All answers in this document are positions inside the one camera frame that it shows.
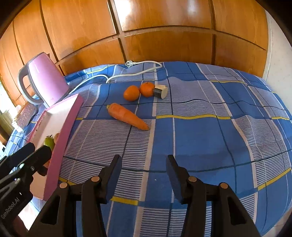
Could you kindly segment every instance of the striped fabric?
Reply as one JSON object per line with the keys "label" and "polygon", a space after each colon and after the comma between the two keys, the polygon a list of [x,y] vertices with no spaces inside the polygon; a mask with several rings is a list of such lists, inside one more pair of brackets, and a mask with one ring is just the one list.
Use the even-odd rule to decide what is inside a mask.
{"label": "striped fabric", "polygon": [[[143,63],[101,65],[66,76],[71,88],[89,77],[136,73],[153,67]],[[129,102],[123,92],[144,81],[166,85],[165,99]],[[166,174],[166,156],[203,182],[226,182],[264,235],[288,210],[292,200],[292,116],[261,78],[238,70],[187,62],[164,62],[139,76],[104,77],[74,92],[84,103],[72,127],[60,171],[60,182],[82,183],[99,174],[115,154],[122,171],[107,205],[102,205],[109,237],[178,237],[186,205],[175,199]],[[143,119],[142,131],[109,116],[106,106],[119,103]],[[6,153],[22,147],[44,107],[24,134],[13,132]],[[40,209],[43,202],[34,198]],[[211,203],[207,203],[205,237],[211,235]]]}

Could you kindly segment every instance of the yellow stripe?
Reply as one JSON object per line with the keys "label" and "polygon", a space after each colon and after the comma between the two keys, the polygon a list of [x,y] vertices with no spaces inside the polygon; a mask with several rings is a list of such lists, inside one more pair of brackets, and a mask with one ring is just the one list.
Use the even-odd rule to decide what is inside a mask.
{"label": "yellow stripe", "polygon": [[75,183],[73,183],[73,182],[71,182],[71,181],[69,181],[69,180],[67,180],[67,184],[69,184],[70,186],[72,186],[72,185],[76,185]]}
{"label": "yellow stripe", "polygon": [[125,203],[125,204],[131,204],[131,205],[138,206],[138,201],[137,200],[127,199],[127,198],[120,198],[120,197],[115,197],[115,196],[113,196],[111,200],[114,201],[114,202],[118,202],[118,203]]}
{"label": "yellow stripe", "polygon": [[288,118],[284,118],[284,117],[281,117],[281,116],[278,116],[278,117],[272,117],[272,119],[285,119],[285,120],[290,120]]}
{"label": "yellow stripe", "polygon": [[64,182],[64,183],[67,183],[67,180],[64,179],[64,178],[62,178],[62,177],[59,177],[59,180],[62,181],[62,182]]}
{"label": "yellow stripe", "polygon": [[69,181],[69,180],[66,180],[66,179],[62,178],[62,177],[59,177],[59,180],[60,180],[61,182],[64,182],[64,183],[69,184],[70,186],[72,186],[72,185],[76,185],[76,183],[73,183],[73,182],[71,182],[71,181]]}
{"label": "yellow stripe", "polygon": [[[65,183],[68,183],[69,185],[75,185],[75,183],[71,182],[71,181],[68,181],[62,177],[59,177],[59,180],[61,182],[65,182]],[[125,203],[125,204],[130,204],[130,205],[135,205],[135,206],[138,206],[138,201],[137,200],[133,200],[133,199],[127,199],[127,198],[120,198],[120,197],[115,197],[113,196],[112,201],[114,202],[118,202],[118,203]]]}
{"label": "yellow stripe", "polygon": [[92,71],[92,72],[88,72],[88,74],[90,74],[90,73],[95,73],[95,72],[101,72],[102,70],[104,70],[104,69],[106,69],[106,68],[108,68],[108,67],[111,67],[111,66],[115,66],[115,64],[108,65],[108,66],[106,66],[106,67],[104,67],[104,68],[102,68],[102,69],[98,69],[98,70],[95,70],[95,71]]}
{"label": "yellow stripe", "polygon": [[258,186],[258,190],[263,189],[265,186],[268,186],[274,182],[276,182],[278,179],[280,179],[281,177],[283,177],[285,174],[287,174],[289,171],[291,171],[291,168],[288,168],[287,170],[285,170],[283,173],[279,174],[278,176],[276,176],[275,178],[269,180],[268,182]]}
{"label": "yellow stripe", "polygon": [[242,83],[242,84],[246,84],[245,82],[242,82],[242,81],[211,81],[211,82],[219,82],[219,83],[227,83],[227,82],[239,82],[239,83]]}
{"label": "yellow stripe", "polygon": [[216,116],[214,114],[202,114],[202,115],[196,115],[196,116],[179,116],[179,115],[171,115],[171,114],[165,114],[165,115],[157,115],[157,119],[164,119],[164,118],[177,118],[177,119],[199,119],[199,118],[206,118],[206,117],[212,117],[212,118],[218,118],[218,119],[231,119],[230,117],[222,117],[222,116]]}

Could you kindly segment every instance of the green apple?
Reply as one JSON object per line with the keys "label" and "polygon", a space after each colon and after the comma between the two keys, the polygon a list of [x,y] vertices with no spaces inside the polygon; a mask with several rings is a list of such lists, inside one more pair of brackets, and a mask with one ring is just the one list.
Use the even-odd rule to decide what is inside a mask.
{"label": "green apple", "polygon": [[44,141],[44,145],[51,148],[51,151],[53,151],[54,147],[55,147],[55,143],[54,143],[54,138],[51,136],[47,136],[45,138],[45,141]]}

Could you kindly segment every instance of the carrot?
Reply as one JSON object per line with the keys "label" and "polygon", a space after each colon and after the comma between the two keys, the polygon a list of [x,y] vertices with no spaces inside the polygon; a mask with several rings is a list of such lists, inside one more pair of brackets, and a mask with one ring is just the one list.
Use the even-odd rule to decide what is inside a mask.
{"label": "carrot", "polygon": [[138,118],[130,110],[126,109],[125,107],[117,103],[107,105],[107,111],[110,114],[110,116],[117,120],[123,121],[142,130],[149,130],[148,125],[142,119]]}

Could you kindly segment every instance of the pink electric kettle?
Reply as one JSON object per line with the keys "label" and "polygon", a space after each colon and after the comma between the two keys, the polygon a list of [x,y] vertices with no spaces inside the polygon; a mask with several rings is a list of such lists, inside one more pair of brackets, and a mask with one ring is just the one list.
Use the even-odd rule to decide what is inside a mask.
{"label": "pink electric kettle", "polygon": [[[39,99],[27,92],[23,77],[28,76],[31,87]],[[44,104],[47,108],[61,101],[69,93],[69,86],[49,56],[42,52],[31,59],[18,73],[18,87],[32,104]]]}

